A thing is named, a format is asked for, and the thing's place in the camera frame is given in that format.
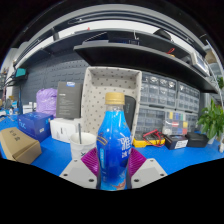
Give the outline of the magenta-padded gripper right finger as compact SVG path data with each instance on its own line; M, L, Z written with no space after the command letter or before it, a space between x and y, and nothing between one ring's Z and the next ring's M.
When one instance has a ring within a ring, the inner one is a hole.
M126 186L136 189L165 177L167 173L154 158L147 159L132 148L127 164Z

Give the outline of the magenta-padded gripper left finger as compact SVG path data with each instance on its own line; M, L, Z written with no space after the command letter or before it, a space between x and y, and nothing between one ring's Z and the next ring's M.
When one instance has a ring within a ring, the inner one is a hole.
M73 159L60 177L84 188L99 189L101 180L97 149L90 150L81 159Z

